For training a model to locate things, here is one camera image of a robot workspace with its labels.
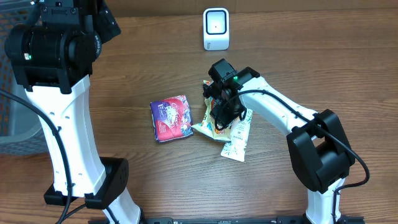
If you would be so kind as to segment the yellow orange snack bag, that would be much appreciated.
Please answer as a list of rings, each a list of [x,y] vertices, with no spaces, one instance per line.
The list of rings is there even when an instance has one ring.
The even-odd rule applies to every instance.
[[[192,125],[192,129],[202,133],[203,135],[220,142],[230,142],[230,128],[219,131],[215,128],[215,121],[210,115],[211,110],[214,108],[215,100],[210,96],[208,98],[204,97],[204,102],[206,105],[205,115],[200,123]]]

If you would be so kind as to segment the white floral cream tube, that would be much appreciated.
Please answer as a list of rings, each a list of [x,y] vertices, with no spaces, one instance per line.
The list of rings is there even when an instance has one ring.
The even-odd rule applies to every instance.
[[[223,146],[221,151],[222,157],[244,162],[252,114],[253,111],[247,109],[246,117],[242,121],[239,118],[234,120],[230,131],[231,141]]]

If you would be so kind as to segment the red purple tissue pack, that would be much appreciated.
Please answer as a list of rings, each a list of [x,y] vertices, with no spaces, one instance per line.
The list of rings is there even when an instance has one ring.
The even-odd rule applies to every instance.
[[[173,96],[150,103],[157,142],[167,142],[193,135],[193,121],[185,95]]]

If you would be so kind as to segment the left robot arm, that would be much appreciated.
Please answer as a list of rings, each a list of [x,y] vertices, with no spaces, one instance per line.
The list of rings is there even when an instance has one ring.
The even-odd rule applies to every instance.
[[[28,20],[9,32],[4,50],[26,99],[11,99],[33,111],[42,125],[53,165],[49,205],[84,199],[106,223],[141,224],[142,209],[127,189],[126,159],[98,154],[90,118],[90,76],[102,45],[121,33],[104,0],[34,1]]]

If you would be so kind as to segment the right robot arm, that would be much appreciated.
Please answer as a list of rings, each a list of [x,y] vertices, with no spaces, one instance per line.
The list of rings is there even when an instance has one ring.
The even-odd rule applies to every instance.
[[[303,107],[271,87],[259,72],[250,67],[237,71],[225,59],[214,63],[208,74],[212,82],[203,86],[203,95],[215,100],[210,112],[215,128],[221,131],[249,111],[261,115],[286,137],[292,168],[308,190],[304,223],[347,223],[337,189],[354,157],[346,150],[349,142],[337,115]]]

